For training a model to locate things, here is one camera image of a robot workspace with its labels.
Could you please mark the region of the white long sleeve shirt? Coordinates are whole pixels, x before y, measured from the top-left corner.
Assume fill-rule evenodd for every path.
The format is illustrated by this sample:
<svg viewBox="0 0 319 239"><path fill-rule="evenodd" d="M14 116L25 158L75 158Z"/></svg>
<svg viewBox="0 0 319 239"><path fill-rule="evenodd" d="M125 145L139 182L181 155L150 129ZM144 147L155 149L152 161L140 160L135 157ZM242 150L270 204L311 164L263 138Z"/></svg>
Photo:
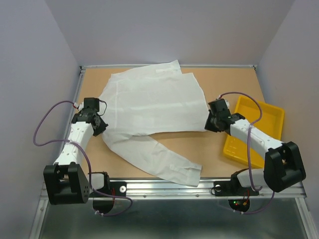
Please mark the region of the white long sleeve shirt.
<svg viewBox="0 0 319 239"><path fill-rule="evenodd" d="M204 131L208 107L192 73L178 61L112 74L101 95L102 138L108 148L158 178L196 187L202 167L152 138L155 133Z"/></svg>

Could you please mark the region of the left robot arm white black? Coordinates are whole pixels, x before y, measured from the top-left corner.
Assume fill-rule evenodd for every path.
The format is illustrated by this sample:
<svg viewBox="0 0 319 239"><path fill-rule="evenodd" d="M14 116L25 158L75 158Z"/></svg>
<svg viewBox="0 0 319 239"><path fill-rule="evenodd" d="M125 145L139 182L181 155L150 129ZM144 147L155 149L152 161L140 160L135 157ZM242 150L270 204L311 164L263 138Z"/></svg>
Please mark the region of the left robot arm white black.
<svg viewBox="0 0 319 239"><path fill-rule="evenodd" d="M85 148L90 138L102 134L108 126L100 116L101 102L98 98L84 99L83 108L73 116L62 152L52 165L44 168L44 182L52 205L81 204L89 199L92 189L81 162L83 157L88 159Z"/></svg>

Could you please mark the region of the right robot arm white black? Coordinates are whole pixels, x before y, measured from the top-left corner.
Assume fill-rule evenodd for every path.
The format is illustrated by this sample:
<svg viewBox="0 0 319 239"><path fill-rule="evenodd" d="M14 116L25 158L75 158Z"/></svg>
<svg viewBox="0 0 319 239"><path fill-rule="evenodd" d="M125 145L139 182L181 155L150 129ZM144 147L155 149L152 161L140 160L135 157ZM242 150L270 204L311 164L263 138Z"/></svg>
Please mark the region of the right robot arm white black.
<svg viewBox="0 0 319 239"><path fill-rule="evenodd" d="M247 150L254 150L264 160L262 169L238 171L232 175L229 188L234 194L241 194L247 188L258 192L268 187L281 192L306 178L306 171L298 146L290 141L284 143L274 139L245 119L239 113L232 114L225 99L209 102L209 115L205 129L212 132L225 132L246 143Z"/></svg>

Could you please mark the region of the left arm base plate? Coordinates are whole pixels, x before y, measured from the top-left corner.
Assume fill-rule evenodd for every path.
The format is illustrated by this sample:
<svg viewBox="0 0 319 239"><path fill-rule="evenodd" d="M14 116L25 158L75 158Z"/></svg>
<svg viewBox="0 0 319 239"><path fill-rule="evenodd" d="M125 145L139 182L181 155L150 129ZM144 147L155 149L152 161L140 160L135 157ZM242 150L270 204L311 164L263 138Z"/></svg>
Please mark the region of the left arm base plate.
<svg viewBox="0 0 319 239"><path fill-rule="evenodd" d="M100 216L122 214L131 202L126 197L127 183L125 181L111 181L109 186L96 189L99 193L92 192L90 200L95 214Z"/></svg>

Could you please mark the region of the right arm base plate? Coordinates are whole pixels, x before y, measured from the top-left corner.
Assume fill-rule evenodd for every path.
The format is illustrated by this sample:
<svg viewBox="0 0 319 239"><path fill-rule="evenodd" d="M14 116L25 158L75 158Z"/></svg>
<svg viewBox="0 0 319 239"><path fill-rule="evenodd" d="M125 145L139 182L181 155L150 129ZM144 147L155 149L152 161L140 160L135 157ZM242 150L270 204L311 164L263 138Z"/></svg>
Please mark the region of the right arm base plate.
<svg viewBox="0 0 319 239"><path fill-rule="evenodd" d="M250 208L250 197L259 196L251 187L242 187L240 183L229 181L215 181L210 193L216 197L234 197L228 203L232 210L240 213L248 212Z"/></svg>

